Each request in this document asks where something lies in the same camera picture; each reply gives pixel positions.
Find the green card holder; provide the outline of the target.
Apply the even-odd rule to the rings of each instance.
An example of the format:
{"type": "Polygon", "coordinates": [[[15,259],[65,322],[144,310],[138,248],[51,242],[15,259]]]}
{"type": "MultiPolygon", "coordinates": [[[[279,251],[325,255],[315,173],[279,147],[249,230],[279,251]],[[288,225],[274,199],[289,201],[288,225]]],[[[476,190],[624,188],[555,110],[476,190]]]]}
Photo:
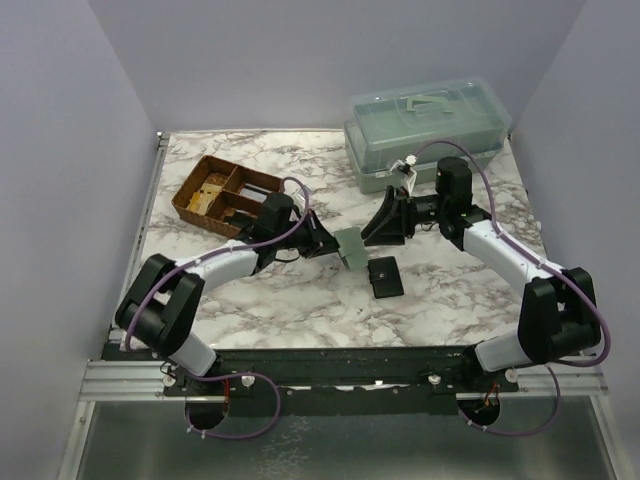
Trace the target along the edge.
{"type": "Polygon", "coordinates": [[[368,254],[359,227],[350,227],[334,232],[338,244],[338,255],[348,270],[361,270],[368,265],[368,254]]]}

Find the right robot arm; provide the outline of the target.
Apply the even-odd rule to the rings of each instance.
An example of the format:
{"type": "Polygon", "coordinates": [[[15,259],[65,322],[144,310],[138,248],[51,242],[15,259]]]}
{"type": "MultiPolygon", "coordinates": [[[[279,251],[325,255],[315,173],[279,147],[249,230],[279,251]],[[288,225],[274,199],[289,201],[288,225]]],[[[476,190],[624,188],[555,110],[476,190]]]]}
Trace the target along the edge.
{"type": "Polygon", "coordinates": [[[391,164],[401,184],[387,188],[362,232],[364,244],[402,245],[418,225],[436,224],[445,239],[490,267],[522,299],[516,329],[465,350],[459,371],[467,389],[485,390],[497,371],[558,362],[600,343],[593,282],[584,269],[564,269],[537,255],[475,205],[472,172],[462,158],[439,160],[435,193],[413,195],[415,161],[408,156],[391,164]]]}

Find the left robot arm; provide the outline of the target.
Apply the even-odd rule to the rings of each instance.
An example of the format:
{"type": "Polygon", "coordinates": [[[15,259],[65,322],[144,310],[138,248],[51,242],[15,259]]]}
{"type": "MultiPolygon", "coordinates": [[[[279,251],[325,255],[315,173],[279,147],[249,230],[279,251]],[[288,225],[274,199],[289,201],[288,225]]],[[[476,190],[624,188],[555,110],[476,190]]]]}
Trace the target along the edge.
{"type": "Polygon", "coordinates": [[[298,208],[284,193],[271,193],[257,217],[222,247],[190,259],[149,257],[124,295],[115,323],[125,342],[141,341],[162,358],[187,370],[187,382],[201,395],[214,393],[222,380],[216,352],[192,327],[203,294],[250,277],[273,263],[281,250],[304,258],[336,253],[334,235],[314,211],[298,208]]]}

